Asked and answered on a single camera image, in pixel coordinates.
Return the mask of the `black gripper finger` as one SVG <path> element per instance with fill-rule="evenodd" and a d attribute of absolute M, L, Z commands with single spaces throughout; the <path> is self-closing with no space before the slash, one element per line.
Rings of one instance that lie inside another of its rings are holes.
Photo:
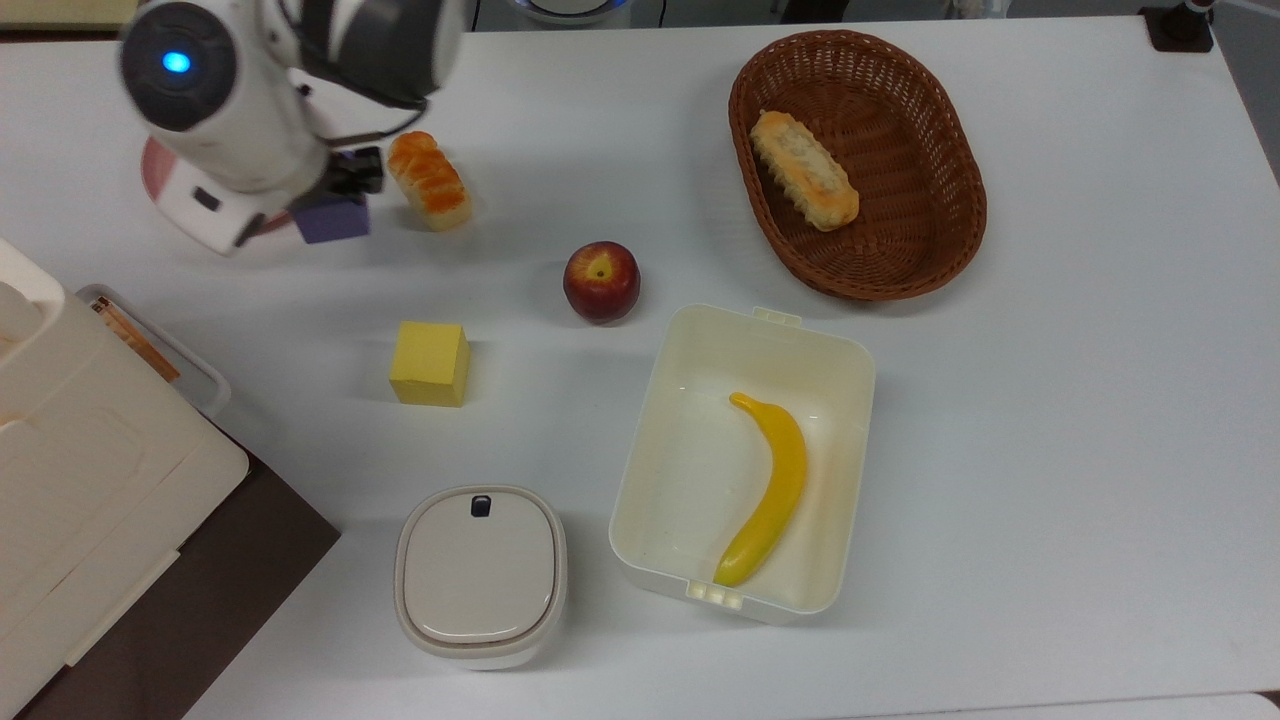
<path fill-rule="evenodd" d="M 380 147 L 358 147 L 329 154 L 323 176 L 323 191 L 362 202 L 370 193 L 384 190 L 385 170 Z"/>

